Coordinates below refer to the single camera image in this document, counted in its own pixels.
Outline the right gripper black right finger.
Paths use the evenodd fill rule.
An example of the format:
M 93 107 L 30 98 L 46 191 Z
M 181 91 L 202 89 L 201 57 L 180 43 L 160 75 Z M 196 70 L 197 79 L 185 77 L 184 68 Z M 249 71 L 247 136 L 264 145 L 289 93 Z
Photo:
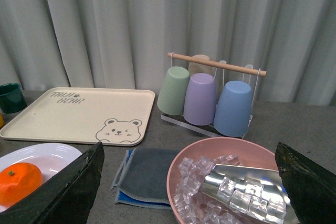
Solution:
M 335 174 L 283 142 L 275 161 L 299 222 L 335 223 Z

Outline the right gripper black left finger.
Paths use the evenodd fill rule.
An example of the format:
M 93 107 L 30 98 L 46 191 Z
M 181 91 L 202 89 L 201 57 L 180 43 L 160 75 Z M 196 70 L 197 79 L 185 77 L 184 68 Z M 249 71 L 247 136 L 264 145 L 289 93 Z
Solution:
M 1 212 L 1 223 L 86 223 L 101 181 L 102 143 L 97 143 L 36 191 Z

